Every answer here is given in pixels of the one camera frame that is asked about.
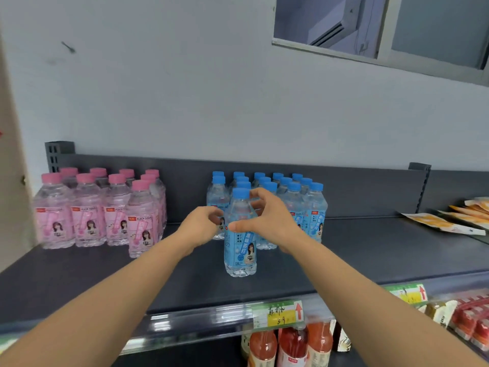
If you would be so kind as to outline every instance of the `person's right arm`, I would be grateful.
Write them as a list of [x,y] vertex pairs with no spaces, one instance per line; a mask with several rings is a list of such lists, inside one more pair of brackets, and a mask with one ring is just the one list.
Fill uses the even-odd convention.
[[257,188],[259,217],[229,224],[290,253],[370,367],[482,367],[487,364],[430,318],[353,269],[297,226],[282,201]]

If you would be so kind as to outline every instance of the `forearm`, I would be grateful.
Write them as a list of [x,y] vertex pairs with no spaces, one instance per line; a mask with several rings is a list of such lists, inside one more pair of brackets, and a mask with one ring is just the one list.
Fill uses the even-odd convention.
[[22,367],[110,366],[186,247],[172,235],[53,313],[0,357]]
[[305,235],[288,247],[369,366],[486,366],[428,317]]

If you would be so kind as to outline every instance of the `person's left hand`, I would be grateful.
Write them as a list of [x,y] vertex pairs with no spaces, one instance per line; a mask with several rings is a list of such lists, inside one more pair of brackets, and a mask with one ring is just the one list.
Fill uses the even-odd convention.
[[209,242],[217,233],[222,210],[215,206],[202,206],[193,210],[175,232],[179,239],[188,246],[190,254],[197,246]]

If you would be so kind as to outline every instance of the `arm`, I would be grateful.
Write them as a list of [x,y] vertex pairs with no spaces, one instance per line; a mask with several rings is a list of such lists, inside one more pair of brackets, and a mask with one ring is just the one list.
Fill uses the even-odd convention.
[[216,233],[216,207],[198,207],[171,236],[50,315],[0,356],[0,366],[110,366],[180,259]]
[[262,188],[251,196],[260,197],[254,203],[260,216],[232,222],[229,228],[257,232],[292,254],[368,366],[487,366],[427,316],[309,238],[278,197]]

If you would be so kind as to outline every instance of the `hand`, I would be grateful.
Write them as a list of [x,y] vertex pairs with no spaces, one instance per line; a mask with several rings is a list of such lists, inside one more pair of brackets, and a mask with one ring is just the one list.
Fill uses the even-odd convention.
[[271,192],[256,188],[250,191],[250,197],[260,197],[251,202],[258,218],[230,222],[229,229],[236,233],[255,232],[287,252],[289,244],[296,242],[296,238],[304,235],[304,232],[297,226],[282,200]]
[[217,233],[223,211],[215,206],[202,206],[193,210],[175,232],[179,239],[188,245],[186,254],[197,246],[209,242]]

